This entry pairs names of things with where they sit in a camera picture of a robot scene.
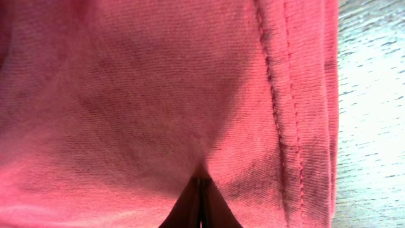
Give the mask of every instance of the wooden surface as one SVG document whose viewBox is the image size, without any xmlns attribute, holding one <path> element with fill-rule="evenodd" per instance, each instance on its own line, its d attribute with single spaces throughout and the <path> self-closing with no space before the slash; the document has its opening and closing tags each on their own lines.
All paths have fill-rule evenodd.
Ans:
<svg viewBox="0 0 405 228">
<path fill-rule="evenodd" d="M 405 227 L 405 1 L 343 0 L 333 227 Z"/>
</svg>

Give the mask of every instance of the wood grain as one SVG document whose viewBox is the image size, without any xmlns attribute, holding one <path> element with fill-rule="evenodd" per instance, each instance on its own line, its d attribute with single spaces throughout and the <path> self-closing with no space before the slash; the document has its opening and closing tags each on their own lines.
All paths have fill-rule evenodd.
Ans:
<svg viewBox="0 0 405 228">
<path fill-rule="evenodd" d="M 405 1 L 343 0 L 333 227 L 405 227 Z"/>
</svg>

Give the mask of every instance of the stitching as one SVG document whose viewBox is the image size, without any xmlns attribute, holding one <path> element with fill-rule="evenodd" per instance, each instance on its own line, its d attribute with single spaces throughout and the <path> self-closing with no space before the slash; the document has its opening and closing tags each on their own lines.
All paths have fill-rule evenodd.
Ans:
<svg viewBox="0 0 405 228">
<path fill-rule="evenodd" d="M 290 94 L 291 94 L 291 98 L 294 102 L 294 110 L 296 111 L 296 129 L 297 129 L 297 147 L 298 147 L 298 155 L 299 155 L 299 187 L 300 187 L 300 197 L 301 197 L 301 204 L 299 205 L 299 208 L 301 210 L 301 222 L 302 225 L 301 227 L 305 227 L 305 223 L 304 223 L 304 178 L 303 178 L 303 161 L 302 161 L 302 148 L 301 148 L 301 142 L 300 142 L 300 131 L 299 131 L 299 121 L 298 121 L 298 109 L 297 109 L 297 103 L 296 103 L 296 99 L 294 96 L 294 90 L 293 90 L 293 85 L 292 85 L 292 77 L 291 77 L 291 51 L 290 51 L 290 33 L 289 33 L 289 27 L 288 27 L 288 21 L 289 21 L 289 17 L 287 16 L 287 3 L 285 3 L 285 1 L 283 2 L 284 5 L 284 19 L 285 19 L 285 32 L 287 35 L 287 52 L 288 52 L 288 56 L 289 56 L 289 66 L 288 66 L 288 73 L 289 73 L 289 77 L 290 77 Z"/>
<path fill-rule="evenodd" d="M 270 55 L 269 55 L 269 51 L 268 48 L 265 44 L 265 28 L 263 25 L 263 12 L 261 9 L 261 5 L 259 0 L 254 0 L 254 5 L 256 7 L 256 17 L 258 20 L 258 24 L 259 24 L 259 32 L 260 32 L 260 44 L 262 45 L 262 52 L 265 55 L 265 61 L 266 61 L 266 72 L 267 72 L 267 76 L 268 76 L 268 83 L 270 85 L 270 93 L 271 93 L 271 101 L 272 101 L 272 108 L 273 108 L 273 118 L 275 121 L 275 125 L 276 125 L 276 130 L 277 130 L 277 134 L 278 134 L 278 147 L 280 148 L 280 160 L 281 160 L 281 176 L 282 176 L 282 203 L 283 203 L 283 208 L 284 208 L 284 217 L 285 217 L 285 223 L 287 228 L 290 227 L 289 224 L 289 214 L 287 212 L 287 192 L 285 191 L 285 156 L 284 156 L 284 144 L 282 142 L 283 138 L 282 138 L 282 133 L 281 133 L 281 129 L 280 126 L 278 124 L 278 113 L 277 113 L 277 107 L 276 107 L 276 98 L 275 98 L 275 92 L 274 92 L 274 88 L 273 88 L 273 83 L 272 83 L 272 75 L 270 72 Z"/>
</svg>

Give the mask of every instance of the stitched seam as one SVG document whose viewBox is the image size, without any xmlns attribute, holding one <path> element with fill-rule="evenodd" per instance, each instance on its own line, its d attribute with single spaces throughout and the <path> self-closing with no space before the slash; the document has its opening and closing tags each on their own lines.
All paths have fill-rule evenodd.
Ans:
<svg viewBox="0 0 405 228">
<path fill-rule="evenodd" d="M 296 129 L 297 129 L 297 147 L 298 147 L 298 155 L 299 155 L 299 187 L 300 187 L 300 198 L 301 198 L 301 204 L 299 205 L 300 211 L 301 211 L 301 227 L 305 227 L 304 223 L 304 178 L 302 176 L 302 170 L 303 170 L 303 161 L 302 161 L 302 148 L 301 148 L 301 142 L 300 142 L 300 131 L 299 131 L 299 121 L 298 121 L 298 109 L 297 109 L 297 103 L 296 99 L 294 96 L 294 89 L 293 89 L 293 84 L 292 84 L 292 77 L 291 77 L 291 48 L 290 48 L 290 33 L 289 33 L 289 27 L 288 27 L 288 22 L 289 22 L 289 17 L 287 16 L 287 3 L 285 1 L 283 2 L 284 5 L 284 19 L 285 19 L 285 33 L 287 35 L 287 52 L 288 52 L 288 73 L 290 77 L 290 94 L 292 101 L 294 103 L 294 111 L 296 112 Z"/>
<path fill-rule="evenodd" d="M 273 118 L 274 122 L 276 125 L 276 130 L 278 134 L 278 147 L 280 148 L 280 160 L 281 160 L 281 180 L 282 180 L 282 204 L 283 204 L 283 209 L 284 209 L 284 217 L 285 217 L 285 223 L 287 228 L 290 227 L 289 224 L 289 214 L 287 212 L 287 192 L 285 191 L 285 156 L 284 156 L 284 144 L 282 143 L 282 133 L 280 126 L 278 124 L 278 113 L 277 113 L 277 107 L 276 107 L 276 97 L 275 97 L 275 92 L 273 88 L 273 83 L 272 83 L 272 75 L 270 72 L 270 56 L 269 56 L 269 51 L 268 48 L 265 44 L 265 28 L 263 25 L 263 12 L 261 9 L 261 5 L 259 0 L 254 0 L 254 5 L 256 7 L 256 17 L 258 20 L 258 25 L 259 25 L 259 33 L 260 33 L 260 44 L 263 48 L 262 52 L 265 55 L 265 62 L 266 62 L 266 73 L 268 76 L 268 83 L 270 85 L 270 93 L 271 93 L 271 102 L 272 102 L 272 108 L 273 108 Z"/>
</svg>

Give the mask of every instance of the pink fabric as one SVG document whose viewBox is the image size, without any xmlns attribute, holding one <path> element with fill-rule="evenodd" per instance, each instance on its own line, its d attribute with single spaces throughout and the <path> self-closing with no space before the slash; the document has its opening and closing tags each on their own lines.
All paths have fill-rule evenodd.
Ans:
<svg viewBox="0 0 405 228">
<path fill-rule="evenodd" d="M 0 1 L 0 226 L 330 227 L 337 1 Z"/>
</svg>

